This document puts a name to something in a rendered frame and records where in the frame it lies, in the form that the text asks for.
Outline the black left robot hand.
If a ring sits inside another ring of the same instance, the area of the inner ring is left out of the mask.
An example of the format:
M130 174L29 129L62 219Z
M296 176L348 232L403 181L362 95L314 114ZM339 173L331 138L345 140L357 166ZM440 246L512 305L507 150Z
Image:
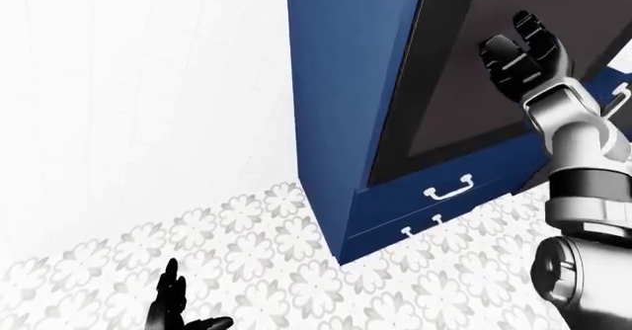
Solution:
M178 270L178 261L171 258L160 276L157 294L149 306L143 330L227 330L233 326L232 317L184 322L182 314L187 306L187 282L183 276L178 276Z

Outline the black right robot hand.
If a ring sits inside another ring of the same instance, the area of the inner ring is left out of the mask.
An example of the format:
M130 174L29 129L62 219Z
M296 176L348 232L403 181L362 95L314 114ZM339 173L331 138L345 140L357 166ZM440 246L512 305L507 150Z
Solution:
M496 88L510 101L522 98L557 77L571 77L574 62L562 42L531 12L513 15L513 27L527 48L506 36L478 44L479 56Z

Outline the dark cabinet door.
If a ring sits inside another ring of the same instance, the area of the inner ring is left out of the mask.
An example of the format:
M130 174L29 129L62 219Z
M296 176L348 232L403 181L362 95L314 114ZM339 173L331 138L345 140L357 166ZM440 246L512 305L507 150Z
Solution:
M632 0L418 0L368 178L370 186L452 178L473 166L534 172L543 163L517 104L501 95L478 44L513 41L517 12L561 40L574 76L601 103L632 73L614 57L632 41Z

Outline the blue kitchen cabinet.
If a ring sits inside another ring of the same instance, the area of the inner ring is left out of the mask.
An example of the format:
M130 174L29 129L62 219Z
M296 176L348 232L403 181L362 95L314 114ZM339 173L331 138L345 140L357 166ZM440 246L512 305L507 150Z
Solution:
M299 180L330 251L337 259L350 215L368 178L384 128L418 0L287 0ZM507 194L542 184L548 159L534 172L473 166L452 178L392 183L428 184L501 176L524 182Z

